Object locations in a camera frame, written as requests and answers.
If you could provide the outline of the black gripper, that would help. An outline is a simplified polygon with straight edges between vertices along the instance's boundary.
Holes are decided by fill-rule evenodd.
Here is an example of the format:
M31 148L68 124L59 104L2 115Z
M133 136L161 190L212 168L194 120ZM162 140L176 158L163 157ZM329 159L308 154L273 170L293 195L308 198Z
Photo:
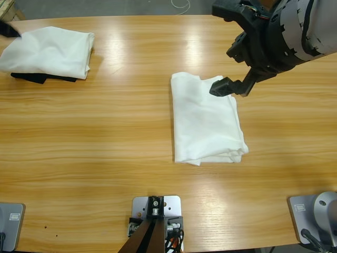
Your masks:
M265 81L277 76L279 73L289 71L301 60L286 48L284 39L277 42L271 39L276 46L268 42L269 22L264 19L239 17L234 19L243 29L232 46L227 50L227 55L236 62L245 62L250 67L243 81L232 81L229 77L213 82L209 93L213 96L224 97L231 94L248 96L255 83Z

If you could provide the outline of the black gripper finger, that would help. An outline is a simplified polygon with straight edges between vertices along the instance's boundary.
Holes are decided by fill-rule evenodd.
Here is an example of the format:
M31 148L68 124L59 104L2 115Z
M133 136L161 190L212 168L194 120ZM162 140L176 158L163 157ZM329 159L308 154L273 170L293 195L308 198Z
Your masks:
M20 33L9 24L0 21L0 35L8 38L20 37Z

